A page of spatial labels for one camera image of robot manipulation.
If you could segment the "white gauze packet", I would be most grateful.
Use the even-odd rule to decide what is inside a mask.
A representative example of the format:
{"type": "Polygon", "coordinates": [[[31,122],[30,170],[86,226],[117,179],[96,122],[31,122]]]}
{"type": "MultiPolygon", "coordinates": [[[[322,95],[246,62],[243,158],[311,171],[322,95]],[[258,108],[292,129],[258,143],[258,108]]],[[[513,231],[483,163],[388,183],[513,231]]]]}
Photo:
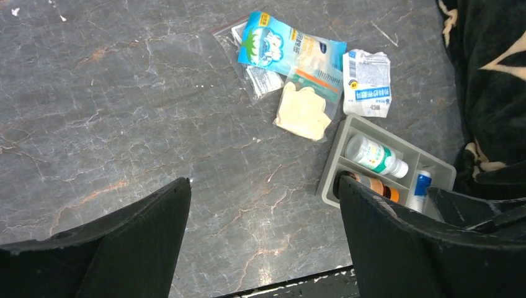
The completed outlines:
{"type": "Polygon", "coordinates": [[[393,101],[391,62],[383,52],[353,49],[343,54],[343,112],[362,117],[385,118],[393,101]]]}

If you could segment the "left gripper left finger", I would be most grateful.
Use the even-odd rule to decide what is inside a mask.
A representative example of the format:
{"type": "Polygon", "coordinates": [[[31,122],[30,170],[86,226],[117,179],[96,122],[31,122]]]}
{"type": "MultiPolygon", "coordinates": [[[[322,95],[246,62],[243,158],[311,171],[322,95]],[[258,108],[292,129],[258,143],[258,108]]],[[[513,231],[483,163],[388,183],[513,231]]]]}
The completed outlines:
{"type": "Polygon", "coordinates": [[[187,178],[42,241],[1,246],[2,297],[167,297],[191,202],[187,178]]]}

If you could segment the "blue white small box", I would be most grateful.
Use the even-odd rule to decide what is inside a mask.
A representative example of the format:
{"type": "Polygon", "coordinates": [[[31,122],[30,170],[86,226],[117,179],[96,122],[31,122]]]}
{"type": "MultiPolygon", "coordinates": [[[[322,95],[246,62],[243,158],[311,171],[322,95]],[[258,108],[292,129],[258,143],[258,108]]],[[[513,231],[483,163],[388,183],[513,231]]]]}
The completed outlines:
{"type": "Polygon", "coordinates": [[[432,174],[429,171],[423,169],[417,170],[414,186],[411,188],[406,201],[407,208],[419,213],[423,211],[426,200],[426,189],[431,185],[431,182],[432,174]]]}

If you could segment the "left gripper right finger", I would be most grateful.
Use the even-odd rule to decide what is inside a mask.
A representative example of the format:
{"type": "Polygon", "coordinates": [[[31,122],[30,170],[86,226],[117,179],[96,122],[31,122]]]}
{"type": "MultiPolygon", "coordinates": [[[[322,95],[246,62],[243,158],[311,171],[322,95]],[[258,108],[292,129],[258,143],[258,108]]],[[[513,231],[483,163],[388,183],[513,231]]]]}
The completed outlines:
{"type": "Polygon", "coordinates": [[[362,297],[524,297],[525,199],[482,200],[427,190],[439,218],[338,183],[362,297]]]}

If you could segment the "white green-label bottle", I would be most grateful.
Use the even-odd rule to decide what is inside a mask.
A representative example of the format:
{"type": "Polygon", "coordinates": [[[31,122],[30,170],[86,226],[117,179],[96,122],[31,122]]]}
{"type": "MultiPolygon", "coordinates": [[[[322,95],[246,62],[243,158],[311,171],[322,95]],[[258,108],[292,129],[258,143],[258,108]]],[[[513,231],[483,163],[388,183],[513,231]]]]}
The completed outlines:
{"type": "Polygon", "coordinates": [[[350,138],[344,157],[380,175],[403,178],[409,171],[408,164],[393,149],[362,134],[350,138]]]}

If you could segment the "brown glass bottle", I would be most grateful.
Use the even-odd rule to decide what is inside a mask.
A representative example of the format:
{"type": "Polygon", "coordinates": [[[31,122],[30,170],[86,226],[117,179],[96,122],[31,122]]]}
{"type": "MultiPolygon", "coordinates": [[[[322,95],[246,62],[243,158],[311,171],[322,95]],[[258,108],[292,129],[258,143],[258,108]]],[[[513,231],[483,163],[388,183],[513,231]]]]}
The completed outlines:
{"type": "Polygon", "coordinates": [[[333,195],[339,199],[339,185],[340,185],[340,179],[345,176],[354,179],[361,185],[369,188],[373,192],[382,195],[385,198],[388,198],[394,202],[398,202],[400,198],[400,193],[397,189],[387,186],[385,183],[383,183],[381,180],[377,178],[371,178],[369,176],[355,173],[352,171],[340,171],[335,175],[333,186],[332,186],[332,193],[333,195]]]}

